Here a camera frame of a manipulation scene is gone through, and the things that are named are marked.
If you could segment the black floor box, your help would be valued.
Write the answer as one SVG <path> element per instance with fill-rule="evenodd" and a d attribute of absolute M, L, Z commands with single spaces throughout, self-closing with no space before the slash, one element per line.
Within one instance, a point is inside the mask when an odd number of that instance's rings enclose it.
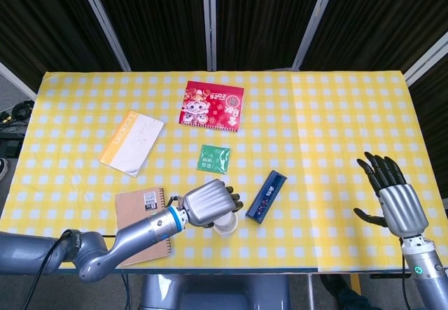
<path fill-rule="evenodd" d="M 18 158 L 22 149 L 22 139 L 0 139 L 0 157 Z"/>

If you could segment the grey robot torso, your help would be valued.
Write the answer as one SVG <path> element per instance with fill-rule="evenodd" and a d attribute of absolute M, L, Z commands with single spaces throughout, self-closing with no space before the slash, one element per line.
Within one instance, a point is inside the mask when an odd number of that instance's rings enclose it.
<path fill-rule="evenodd" d="M 148 274 L 139 310 L 290 310 L 288 277 Z"/>

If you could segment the green tea packet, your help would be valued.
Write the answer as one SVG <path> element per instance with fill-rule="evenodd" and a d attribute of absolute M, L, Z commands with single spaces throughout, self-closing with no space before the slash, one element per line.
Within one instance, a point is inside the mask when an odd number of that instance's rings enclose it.
<path fill-rule="evenodd" d="M 229 162 L 229 148 L 202 145 L 197 162 L 197 170 L 215 174 L 226 174 Z"/>

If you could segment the brown kraft spiral notebook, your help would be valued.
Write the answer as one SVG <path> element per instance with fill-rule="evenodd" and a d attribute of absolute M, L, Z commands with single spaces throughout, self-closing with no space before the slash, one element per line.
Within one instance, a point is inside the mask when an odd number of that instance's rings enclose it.
<path fill-rule="evenodd" d="M 164 207 L 165 193 L 161 187 L 119 193 L 115 196 L 118 229 L 121 230 L 143 218 L 150 217 Z M 169 239 L 166 239 L 133 255 L 120 265 L 133 265 L 167 257 L 171 253 L 171 249 L 171 242 Z"/>

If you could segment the white paper cup green print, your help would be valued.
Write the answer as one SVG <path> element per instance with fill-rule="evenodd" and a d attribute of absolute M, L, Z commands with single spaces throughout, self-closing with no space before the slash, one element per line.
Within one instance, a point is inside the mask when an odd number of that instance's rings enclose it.
<path fill-rule="evenodd" d="M 238 226 L 238 216 L 235 212 L 229 212 L 213 222 L 213 230 L 222 236 L 232 234 Z"/>

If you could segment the dark blue oblong box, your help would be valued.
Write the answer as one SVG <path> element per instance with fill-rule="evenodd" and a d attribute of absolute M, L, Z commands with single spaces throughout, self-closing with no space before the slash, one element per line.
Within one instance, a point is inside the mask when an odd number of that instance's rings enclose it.
<path fill-rule="evenodd" d="M 245 216 L 261 224 L 286 180 L 287 178 L 284 175 L 272 170 L 260 191 L 255 196 Z"/>

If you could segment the white notepad yellow spine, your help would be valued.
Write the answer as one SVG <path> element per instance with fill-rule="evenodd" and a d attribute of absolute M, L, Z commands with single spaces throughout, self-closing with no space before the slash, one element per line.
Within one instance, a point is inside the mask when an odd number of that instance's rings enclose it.
<path fill-rule="evenodd" d="M 137 176 L 163 127 L 160 120 L 129 111 L 99 161 L 127 175 Z"/>

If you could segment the red spiral desk calendar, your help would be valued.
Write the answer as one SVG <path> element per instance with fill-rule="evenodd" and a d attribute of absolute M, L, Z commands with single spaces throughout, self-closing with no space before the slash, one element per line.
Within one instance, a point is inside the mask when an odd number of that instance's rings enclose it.
<path fill-rule="evenodd" d="M 244 88 L 189 80 L 178 123 L 237 132 L 241 121 Z"/>

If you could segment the dark pleated screen panel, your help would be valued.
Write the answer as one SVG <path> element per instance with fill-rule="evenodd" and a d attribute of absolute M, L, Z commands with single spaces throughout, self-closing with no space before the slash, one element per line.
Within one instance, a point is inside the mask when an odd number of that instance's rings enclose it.
<path fill-rule="evenodd" d="M 207 67 L 203 0 L 101 0 L 133 71 Z"/>
<path fill-rule="evenodd" d="M 303 71 L 406 72 L 448 31 L 448 0 L 329 0 Z"/>
<path fill-rule="evenodd" d="M 34 92 L 47 72 L 121 70 L 88 0 L 0 0 L 0 62 Z"/>
<path fill-rule="evenodd" d="M 448 55 L 414 82 L 409 92 L 435 174 L 438 190 L 448 198 Z"/>
<path fill-rule="evenodd" d="M 292 66 L 316 1 L 216 0 L 218 69 Z"/>

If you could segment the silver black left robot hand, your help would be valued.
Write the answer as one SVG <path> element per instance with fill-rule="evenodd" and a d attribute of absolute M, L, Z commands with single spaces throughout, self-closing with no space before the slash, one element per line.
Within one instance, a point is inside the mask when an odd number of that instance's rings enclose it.
<path fill-rule="evenodd" d="M 226 186 L 220 179 L 214 179 L 176 198 L 176 209 L 186 214 L 192 226 L 203 228 L 211 228 L 217 219 L 228 213 L 236 213 L 244 206 L 233 187 Z"/>

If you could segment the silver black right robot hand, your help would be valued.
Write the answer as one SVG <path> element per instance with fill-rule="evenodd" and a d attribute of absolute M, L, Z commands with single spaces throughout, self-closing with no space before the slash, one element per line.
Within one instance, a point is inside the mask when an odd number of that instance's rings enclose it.
<path fill-rule="evenodd" d="M 371 216 L 360 208 L 353 212 L 363 221 L 386 227 L 395 236 L 406 239 L 424 233 L 429 222 L 414 188 L 391 158 L 364 152 L 365 162 L 357 159 L 381 206 L 382 216 Z"/>

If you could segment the yellow white checked tablecloth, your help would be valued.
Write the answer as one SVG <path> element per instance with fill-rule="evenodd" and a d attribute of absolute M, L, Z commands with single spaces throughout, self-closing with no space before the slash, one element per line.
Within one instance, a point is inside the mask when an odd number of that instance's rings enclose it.
<path fill-rule="evenodd" d="M 179 124 L 189 80 L 244 88 L 237 132 Z M 164 127 L 137 176 L 99 161 L 129 111 Z M 261 224 L 239 212 L 234 233 L 187 227 L 171 254 L 142 268 L 397 269 L 398 239 L 364 223 L 381 208 L 357 159 L 395 160 L 423 205 L 448 266 L 448 218 L 403 75 L 378 72 L 47 73 L 0 217 L 0 231 L 58 237 L 68 228 L 111 235 L 115 196 L 161 187 L 182 195 L 209 182 L 202 145 L 230 149 L 221 180 L 249 206 L 272 170 L 287 180 Z"/>

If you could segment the white screen frame post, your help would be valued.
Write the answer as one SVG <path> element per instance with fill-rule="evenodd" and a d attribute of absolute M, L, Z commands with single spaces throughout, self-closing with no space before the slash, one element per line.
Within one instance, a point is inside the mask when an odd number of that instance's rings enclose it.
<path fill-rule="evenodd" d="M 448 54 L 448 33 L 437 40 L 404 74 L 405 82 L 411 87 L 424 74 Z"/>
<path fill-rule="evenodd" d="M 31 100 L 35 101 L 37 94 L 20 78 L 18 78 L 6 65 L 0 62 L 0 75 L 2 75 L 9 83 L 14 85 L 22 93 L 27 95 Z"/>
<path fill-rule="evenodd" d="M 203 0 L 207 71 L 217 71 L 216 0 Z"/>
<path fill-rule="evenodd" d="M 309 18 L 307 27 L 304 31 L 299 48 L 297 49 L 297 53 L 296 53 L 295 59 L 293 61 L 293 65 L 291 67 L 292 71 L 300 70 L 300 67 L 302 66 L 302 63 L 305 59 L 308 49 L 314 39 L 314 35 L 319 27 L 319 24 L 321 22 L 323 14 L 326 11 L 328 2 L 329 2 L 329 0 L 316 0 L 314 9 L 311 12 L 311 16 Z"/>
<path fill-rule="evenodd" d="M 108 13 L 102 3 L 102 0 L 87 0 L 102 31 L 123 71 L 131 71 L 130 63 L 125 55 L 125 52 L 120 44 L 119 38 L 110 21 Z"/>

